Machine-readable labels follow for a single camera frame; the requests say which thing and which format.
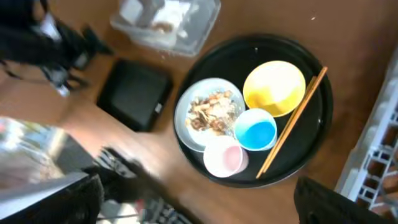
pink cup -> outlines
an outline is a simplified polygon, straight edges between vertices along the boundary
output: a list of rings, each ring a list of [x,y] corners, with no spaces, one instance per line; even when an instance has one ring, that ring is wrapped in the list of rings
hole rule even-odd
[[[209,173],[221,178],[237,174],[249,164],[247,152],[230,136],[211,139],[206,145],[203,161]]]

dish rack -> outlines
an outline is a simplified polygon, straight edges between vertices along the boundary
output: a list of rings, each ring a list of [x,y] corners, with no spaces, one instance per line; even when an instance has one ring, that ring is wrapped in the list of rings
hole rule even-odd
[[[351,151],[336,191],[378,214],[398,219],[398,49],[365,128]],[[395,180],[395,190],[386,187]]]

tray rim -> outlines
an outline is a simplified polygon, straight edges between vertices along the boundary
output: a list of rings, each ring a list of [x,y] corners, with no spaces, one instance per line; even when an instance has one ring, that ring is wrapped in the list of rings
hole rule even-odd
[[[181,82],[178,91],[177,91],[177,97],[175,99],[175,103],[174,103],[174,108],[173,108],[173,116],[175,115],[175,109],[177,106],[177,103],[180,99],[180,95],[182,94],[182,87],[183,86],[187,86],[187,83],[191,82],[191,80],[193,79],[193,75],[192,73],[197,69],[197,66],[200,65],[201,63],[203,63],[205,60],[207,60],[207,58],[209,56],[212,56],[215,52],[222,50],[223,48],[226,48],[227,46],[235,43],[235,42],[239,42],[239,41],[243,41],[245,39],[275,39],[277,41],[281,41],[281,42],[286,42],[287,44],[295,47],[296,49],[302,51],[304,54],[308,55],[308,57],[311,59],[311,63],[314,64],[314,66],[317,67],[317,69],[320,71],[322,69],[322,65],[319,61],[319,59],[317,59],[310,51],[308,51],[305,47],[303,47],[302,45],[300,45],[298,42],[294,41],[294,40],[290,40],[286,37],[281,37],[279,35],[275,35],[275,34],[249,34],[249,35],[239,35],[237,37],[234,37],[232,39],[223,41],[218,43],[216,46],[214,46],[212,49],[210,49],[209,51],[207,51],[206,53],[204,53],[191,67],[191,69],[188,71],[187,76],[185,77],[185,79],[183,80],[183,82]],[[321,96],[322,96],[322,101],[326,102],[323,104],[323,107],[326,109],[325,111],[325,119],[323,120],[323,123],[321,124],[321,126],[323,127],[321,131],[319,131],[319,135],[317,136],[315,143],[312,145],[311,149],[308,150],[307,155],[304,157],[304,159],[302,159],[299,163],[297,163],[297,165],[292,166],[288,172],[286,172],[284,175],[280,175],[278,177],[274,177],[274,178],[270,178],[269,180],[265,181],[265,182],[261,182],[259,183],[258,181],[254,180],[253,184],[236,184],[236,183],[231,183],[228,181],[223,181],[223,180],[227,180],[228,178],[225,179],[219,179],[216,177],[212,177],[210,175],[208,175],[206,172],[204,172],[202,170],[202,167],[199,164],[197,164],[196,162],[192,162],[192,160],[187,157],[187,153],[185,152],[184,149],[181,148],[181,144],[183,144],[181,142],[181,140],[179,139],[179,137],[177,136],[176,130],[175,130],[175,126],[174,126],[174,122],[173,122],[173,129],[174,129],[174,134],[175,137],[177,138],[177,142],[178,142],[178,147],[180,149],[180,152],[184,155],[184,157],[188,160],[188,162],[190,163],[190,165],[195,168],[195,170],[197,170],[201,175],[205,176],[206,178],[210,179],[211,181],[217,183],[217,184],[221,184],[227,187],[234,187],[234,188],[242,188],[242,189],[256,189],[256,188],[263,188],[272,184],[276,184],[284,179],[289,178],[290,176],[294,175],[297,171],[299,171],[303,166],[305,166],[307,164],[308,161],[310,161],[315,154],[318,152],[318,150],[320,149],[320,145],[322,144],[323,140],[326,137],[326,134],[328,132],[328,130],[330,129],[331,126],[331,121],[333,118],[333,93],[332,93],[332,89],[331,89],[331,84],[328,78],[328,75],[326,74],[325,77],[323,78],[321,84],[320,84],[320,90],[321,90]]]

white bowl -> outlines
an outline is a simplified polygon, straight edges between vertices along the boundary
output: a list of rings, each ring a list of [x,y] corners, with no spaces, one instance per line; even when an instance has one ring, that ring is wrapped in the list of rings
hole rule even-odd
[[[188,88],[177,103],[174,114],[174,127],[177,136],[191,150],[203,152],[206,143],[213,137],[209,132],[199,133],[185,125],[188,110],[195,98],[206,98],[216,91],[231,91],[231,99],[236,103],[236,117],[246,109],[243,95],[236,86],[222,78],[207,78],[200,80]]]

blue cup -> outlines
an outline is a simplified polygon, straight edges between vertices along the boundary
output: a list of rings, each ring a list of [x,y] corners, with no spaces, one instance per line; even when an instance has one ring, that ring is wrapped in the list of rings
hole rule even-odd
[[[262,109],[243,112],[235,121],[234,135],[248,151],[265,151],[275,146],[277,126],[270,113]]]

